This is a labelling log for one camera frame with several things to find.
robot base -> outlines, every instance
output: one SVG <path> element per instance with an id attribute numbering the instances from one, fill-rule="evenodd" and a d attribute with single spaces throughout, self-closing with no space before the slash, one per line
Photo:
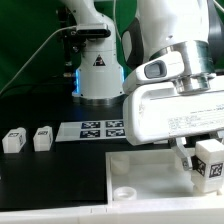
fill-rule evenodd
<path id="1" fill-rule="evenodd" d="M 127 95 L 122 94 L 117 97 L 113 98 L 105 98 L 105 99 L 90 99 L 90 98 L 83 98 L 75 93 L 72 93 L 73 102 L 77 104 L 84 104 L 90 106 L 112 106 L 114 104 L 123 102 Z"/>

cable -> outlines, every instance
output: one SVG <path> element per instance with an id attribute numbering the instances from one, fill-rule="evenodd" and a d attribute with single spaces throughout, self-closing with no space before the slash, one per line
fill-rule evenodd
<path id="1" fill-rule="evenodd" d="M 115 29 L 116 29 L 116 33 L 117 33 L 117 37 L 121 42 L 121 36 L 119 34 L 118 28 L 117 28 L 117 20 L 116 20 L 116 3 L 117 0 L 114 0 L 114 5 L 113 5 L 113 20 L 114 20 L 114 25 L 115 25 Z"/>
<path id="2" fill-rule="evenodd" d="M 22 73 L 22 71 L 27 67 L 27 65 L 34 59 L 34 57 L 42 50 L 42 48 L 50 41 L 50 39 L 57 33 L 63 31 L 63 30 L 69 30 L 74 29 L 76 26 L 69 26 L 65 28 L 61 28 L 59 30 L 56 30 L 54 33 L 52 33 L 45 41 L 44 43 L 37 49 L 37 51 L 30 57 L 30 59 L 22 66 L 22 68 L 15 74 L 15 76 L 2 88 L 0 91 L 0 97 L 2 93 L 8 88 L 9 85 L 12 84 L 12 82 Z"/>
<path id="3" fill-rule="evenodd" d="M 216 5 L 216 7 L 222 12 L 224 13 L 224 8 L 216 1 L 216 0 L 213 0 L 214 4 Z"/>
<path id="4" fill-rule="evenodd" d="M 3 97 L 3 95 L 5 93 L 7 93 L 8 91 L 11 91 L 13 89 L 17 89 L 17 88 L 20 88 L 20 87 L 33 87 L 33 89 L 31 89 L 31 91 L 28 91 L 26 94 L 30 94 L 31 92 L 33 92 L 34 88 L 38 88 L 38 87 L 43 87 L 43 86 L 63 86 L 63 85 L 67 85 L 69 83 L 65 83 L 65 82 L 62 82 L 62 83 L 39 83 L 39 84 L 33 84 L 33 83 L 30 83 L 30 84 L 19 84 L 19 85 L 15 85 L 15 86 L 12 86 L 12 87 L 9 87 L 7 89 L 5 89 L 1 95 L 0 95 L 0 99 Z"/>

black table surface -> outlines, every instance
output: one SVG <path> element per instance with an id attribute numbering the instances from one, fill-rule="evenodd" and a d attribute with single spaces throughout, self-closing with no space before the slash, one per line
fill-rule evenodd
<path id="1" fill-rule="evenodd" d="M 0 144 L 0 210 L 30 210 L 107 204 L 106 152 L 148 150 L 166 145 L 132 146 L 126 139 L 54 142 L 35 152 L 37 128 L 61 122 L 122 119 L 122 102 L 110 107 L 74 104 L 61 94 L 8 96 L 0 100 L 0 138 L 26 129 L 20 153 L 4 154 Z"/>

white cube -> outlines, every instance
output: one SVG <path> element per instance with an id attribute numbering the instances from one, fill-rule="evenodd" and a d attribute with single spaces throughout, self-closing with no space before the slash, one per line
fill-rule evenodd
<path id="1" fill-rule="evenodd" d="M 18 153 L 26 143 L 24 128 L 11 129 L 2 139 L 4 153 Z"/>
<path id="2" fill-rule="evenodd" d="M 203 193 L 220 189 L 224 181 L 224 145 L 215 139 L 197 142 L 195 155 L 198 164 L 192 171 L 192 182 Z"/>
<path id="3" fill-rule="evenodd" d="M 52 128 L 49 126 L 38 128 L 33 138 L 33 142 L 34 150 L 36 152 L 49 151 L 53 142 Z"/>

green backdrop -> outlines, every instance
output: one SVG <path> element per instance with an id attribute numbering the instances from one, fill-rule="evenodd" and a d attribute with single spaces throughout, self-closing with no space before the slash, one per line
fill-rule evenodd
<path id="1" fill-rule="evenodd" d="M 224 0 L 219 0 L 219 2 L 224 6 Z M 16 74 L 46 38 L 60 27 L 55 11 L 61 5 L 59 0 L 0 1 L 0 89 Z M 98 11 L 112 18 L 112 1 L 98 2 L 95 5 Z M 117 1 L 116 16 L 120 33 L 133 19 L 135 8 L 136 0 Z M 78 57 L 73 57 L 73 60 L 78 65 Z M 119 42 L 118 61 L 128 73 Z M 217 67 L 224 67 L 223 60 L 220 60 Z M 63 69 L 62 44 L 55 37 L 16 79 L 13 85 L 38 83 L 51 76 L 62 75 Z"/>

